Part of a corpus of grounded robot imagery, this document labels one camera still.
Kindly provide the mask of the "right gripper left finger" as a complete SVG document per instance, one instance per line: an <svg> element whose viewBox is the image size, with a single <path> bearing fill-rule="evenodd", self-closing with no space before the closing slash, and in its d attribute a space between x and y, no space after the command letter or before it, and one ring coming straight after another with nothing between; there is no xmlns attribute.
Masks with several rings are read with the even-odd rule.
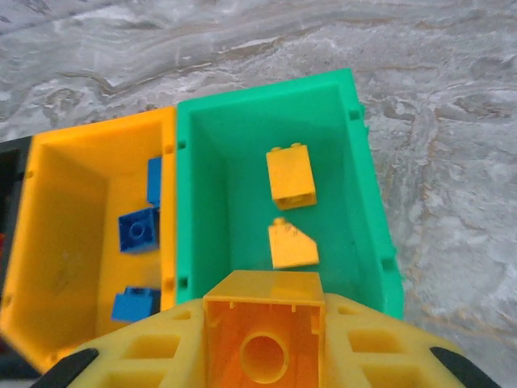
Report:
<svg viewBox="0 0 517 388"><path fill-rule="evenodd" d="M204 312L186 302L84 343L41 387L205 387Z"/></svg>

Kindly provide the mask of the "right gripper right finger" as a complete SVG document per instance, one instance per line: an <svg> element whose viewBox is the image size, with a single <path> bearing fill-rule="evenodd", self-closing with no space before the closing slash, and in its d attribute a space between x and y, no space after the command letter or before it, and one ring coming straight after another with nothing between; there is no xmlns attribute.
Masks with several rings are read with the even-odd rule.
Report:
<svg viewBox="0 0 517 388"><path fill-rule="evenodd" d="M326 387L497 387L452 342L327 293Z"/></svg>

